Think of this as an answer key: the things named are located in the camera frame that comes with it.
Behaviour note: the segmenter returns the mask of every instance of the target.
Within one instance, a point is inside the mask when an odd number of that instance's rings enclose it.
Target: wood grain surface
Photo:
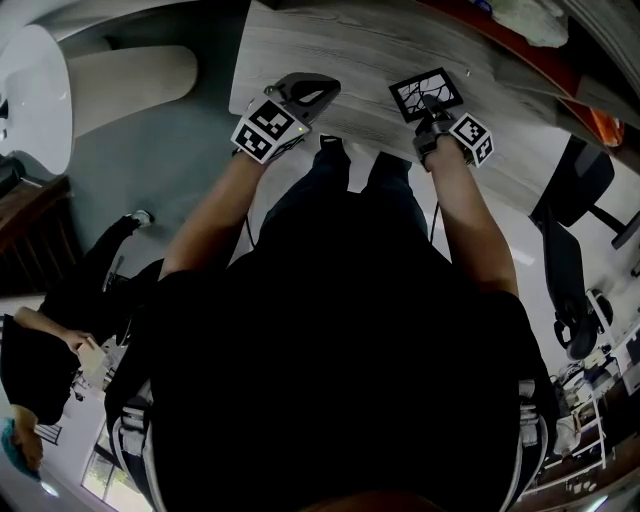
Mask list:
[[[549,94],[601,110],[640,129],[640,111],[634,102],[591,75],[582,75],[576,94],[571,97],[526,62],[505,55],[496,63],[495,78],[509,87]]]
[[[411,1],[253,2],[243,35],[230,111],[243,114],[266,85],[295,71],[324,73],[342,92],[314,129],[416,161],[389,86],[444,67],[470,112],[492,130],[496,153],[478,180],[529,213],[551,178],[568,134],[555,128],[555,100],[527,102],[493,78],[502,50],[449,17]]]

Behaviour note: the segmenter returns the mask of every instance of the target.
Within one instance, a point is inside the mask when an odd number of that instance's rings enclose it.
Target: dark jeans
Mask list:
[[[99,345],[113,336],[145,300],[162,268],[162,260],[156,261],[136,277],[102,291],[120,245],[137,227],[135,220],[122,217],[107,229],[71,273],[47,293],[40,311],[67,329],[91,333]]]
[[[316,154],[311,170],[267,213],[261,234],[268,232],[278,219],[295,214],[301,206],[308,208],[317,203],[318,207],[327,208],[333,198],[341,199],[347,193],[350,166],[351,160],[342,144],[327,144]],[[376,209],[388,211],[398,222],[415,225],[428,236],[424,214],[409,186],[410,168],[409,162],[380,153],[360,195]]]

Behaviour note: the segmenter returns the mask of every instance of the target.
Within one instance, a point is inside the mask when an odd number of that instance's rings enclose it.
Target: orange object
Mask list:
[[[604,142],[605,146],[612,148],[620,146],[624,138],[624,123],[593,108],[591,109],[591,115],[598,126],[600,139]]]

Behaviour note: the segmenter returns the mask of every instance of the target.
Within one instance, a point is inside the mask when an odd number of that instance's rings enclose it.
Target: window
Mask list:
[[[133,481],[118,467],[111,453],[106,424],[89,459],[82,486],[118,512],[153,511]]]

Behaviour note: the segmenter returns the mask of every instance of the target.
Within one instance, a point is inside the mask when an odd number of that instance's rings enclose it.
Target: gray floor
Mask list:
[[[144,208],[156,217],[154,226],[125,242],[125,274],[162,257],[230,158],[229,138],[238,118],[229,113],[229,94],[248,3],[236,0],[229,2],[232,6],[211,9],[208,2],[194,2],[161,8],[82,36],[106,35],[115,49],[184,45],[198,58],[198,83],[187,97],[133,114],[76,141],[67,174],[83,249],[125,213]],[[28,168],[43,175],[33,164]]]

